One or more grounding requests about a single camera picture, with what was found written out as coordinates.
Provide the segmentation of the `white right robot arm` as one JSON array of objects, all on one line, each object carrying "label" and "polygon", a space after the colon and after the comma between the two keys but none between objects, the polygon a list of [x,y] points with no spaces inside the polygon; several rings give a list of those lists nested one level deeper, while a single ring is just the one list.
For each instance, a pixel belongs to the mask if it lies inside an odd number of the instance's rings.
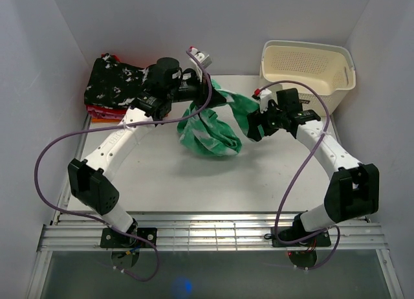
[{"label": "white right robot arm", "polygon": [[278,243],[308,245],[323,229],[378,211],[378,168],[360,162],[328,134],[328,122],[321,121],[314,110],[303,109],[297,89],[275,93],[258,89],[252,97],[259,108],[247,116],[248,138],[259,141],[284,129],[310,151],[329,178],[323,203],[298,214],[290,228],[276,232]]}]

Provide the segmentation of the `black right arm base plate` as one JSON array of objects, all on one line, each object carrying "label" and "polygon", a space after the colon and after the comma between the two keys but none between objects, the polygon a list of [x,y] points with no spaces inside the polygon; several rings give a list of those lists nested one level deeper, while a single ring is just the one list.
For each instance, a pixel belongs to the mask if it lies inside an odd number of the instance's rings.
[{"label": "black right arm base plate", "polygon": [[270,240],[273,247],[330,247],[331,246],[331,239],[329,237],[328,232],[322,232],[317,236],[310,238],[306,241],[300,241],[295,244],[284,244],[280,243],[275,236],[274,229],[271,229],[271,233],[264,235],[265,240]]}]

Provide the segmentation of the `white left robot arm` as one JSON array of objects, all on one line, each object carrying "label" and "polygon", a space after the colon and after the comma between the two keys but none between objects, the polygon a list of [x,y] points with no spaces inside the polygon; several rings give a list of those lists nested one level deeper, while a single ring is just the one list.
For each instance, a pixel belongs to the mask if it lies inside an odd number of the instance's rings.
[{"label": "white left robot arm", "polygon": [[68,165],[71,194],[109,225],[123,247],[136,242],[136,221],[120,204],[120,194],[112,184],[119,167],[133,148],[156,125],[162,123],[173,103],[212,99],[212,84],[206,74],[211,64],[208,54],[192,48],[193,68],[182,70],[174,58],[160,58],[144,70],[127,111],[107,138],[83,160]]}]

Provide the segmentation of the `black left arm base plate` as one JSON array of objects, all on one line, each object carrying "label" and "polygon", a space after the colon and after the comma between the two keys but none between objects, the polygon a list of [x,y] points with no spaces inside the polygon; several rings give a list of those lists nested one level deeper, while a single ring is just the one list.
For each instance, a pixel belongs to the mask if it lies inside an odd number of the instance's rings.
[{"label": "black left arm base plate", "polygon": [[[152,244],[156,245],[157,242],[157,228],[142,228],[138,227],[133,231],[133,235],[146,239]],[[100,238],[100,247],[105,249],[121,249],[121,248],[150,248],[148,243],[144,243],[135,238],[130,238],[123,234],[117,233],[110,228],[104,228]]]}]

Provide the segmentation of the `green tie-dye trousers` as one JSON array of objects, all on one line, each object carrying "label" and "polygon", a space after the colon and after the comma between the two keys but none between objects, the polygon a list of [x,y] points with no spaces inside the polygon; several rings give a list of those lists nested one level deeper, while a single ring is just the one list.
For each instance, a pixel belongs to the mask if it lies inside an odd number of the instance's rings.
[{"label": "green tie-dye trousers", "polygon": [[[225,99],[239,128],[248,133],[250,113],[259,109],[259,104],[239,93],[222,89],[212,80],[212,87]],[[179,142],[190,151],[204,157],[230,157],[237,155],[243,146],[233,129],[213,109],[206,108],[198,115],[177,124]]]}]

